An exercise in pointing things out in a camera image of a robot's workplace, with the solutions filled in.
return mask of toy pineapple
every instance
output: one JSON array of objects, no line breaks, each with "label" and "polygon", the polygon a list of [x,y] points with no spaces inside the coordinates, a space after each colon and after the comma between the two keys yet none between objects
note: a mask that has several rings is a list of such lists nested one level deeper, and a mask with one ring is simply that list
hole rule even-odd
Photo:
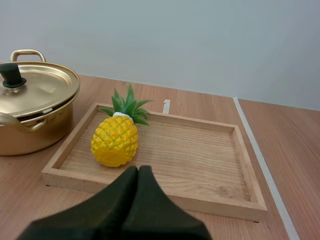
[{"label": "toy pineapple", "polygon": [[99,163],[119,167],[136,155],[138,134],[135,124],[149,125],[146,121],[148,111],[141,106],[152,100],[135,100],[131,85],[128,86],[126,100],[116,89],[111,98],[114,111],[104,107],[99,109],[110,117],[95,130],[91,151]]}]

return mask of pot handle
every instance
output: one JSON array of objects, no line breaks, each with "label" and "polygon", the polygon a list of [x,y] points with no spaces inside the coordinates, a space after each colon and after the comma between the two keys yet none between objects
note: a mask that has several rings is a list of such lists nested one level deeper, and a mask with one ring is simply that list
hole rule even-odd
[{"label": "pot handle", "polygon": [[44,119],[33,126],[25,126],[22,124],[18,119],[16,119],[14,116],[11,116],[10,114],[2,113],[0,112],[0,125],[9,126],[12,128],[15,128],[21,132],[24,133],[34,133],[35,131],[38,131],[40,128],[42,128],[47,122],[47,119]]},{"label": "pot handle", "polygon": [[18,60],[18,56],[20,55],[38,55],[42,62],[46,62],[45,56],[43,56],[41,52],[34,49],[21,49],[14,51],[11,54],[11,62],[16,62]]}]

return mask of tray rim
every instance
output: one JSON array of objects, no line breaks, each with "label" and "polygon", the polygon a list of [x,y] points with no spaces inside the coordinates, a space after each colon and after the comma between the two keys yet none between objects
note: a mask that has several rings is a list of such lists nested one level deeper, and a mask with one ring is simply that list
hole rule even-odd
[{"label": "tray rim", "polygon": [[[62,145],[41,171],[42,178],[46,185],[89,193],[97,193],[112,182],[112,180],[104,177],[59,169],[64,160],[72,151],[75,144],[87,129],[87,126],[95,117],[96,113],[98,112],[98,108],[100,107],[107,107],[111,109],[113,108],[113,106],[110,104],[95,102],[87,110],[80,122],[75,126],[69,136],[65,139]],[[261,189],[259,187],[259,183],[254,172],[247,148],[242,138],[240,128],[237,125],[153,111],[150,111],[150,114],[158,116],[159,118],[169,122],[180,120],[187,125],[202,124],[208,127],[224,129],[226,130],[226,132],[232,134],[250,198],[250,201],[245,201],[243,199],[223,198],[220,196],[209,196],[183,191],[172,193],[172,191],[166,190],[165,193],[171,200],[173,200],[179,207],[185,210],[207,214],[217,214],[255,222],[261,220],[263,215],[268,210]],[[91,191],[82,190],[83,186],[86,186],[84,188],[90,189]]]}]

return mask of pot body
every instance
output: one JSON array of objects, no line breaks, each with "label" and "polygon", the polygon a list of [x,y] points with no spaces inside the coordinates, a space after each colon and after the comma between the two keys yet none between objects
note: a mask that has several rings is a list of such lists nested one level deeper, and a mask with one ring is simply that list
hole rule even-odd
[{"label": "pot body", "polygon": [[44,126],[34,132],[23,132],[12,126],[0,125],[0,155],[14,156],[33,153],[62,139],[73,124],[72,103],[62,106],[51,114],[21,123],[26,127],[31,127],[44,120]]}]

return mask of gold pot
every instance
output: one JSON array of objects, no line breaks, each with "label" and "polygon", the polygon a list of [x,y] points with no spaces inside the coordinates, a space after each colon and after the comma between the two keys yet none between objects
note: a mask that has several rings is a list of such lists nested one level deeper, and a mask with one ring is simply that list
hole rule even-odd
[{"label": "gold pot", "polygon": [[[38,55],[41,61],[17,61],[19,55]],[[74,71],[23,49],[0,64],[0,73],[0,155],[32,153],[69,132],[80,88]]]}]

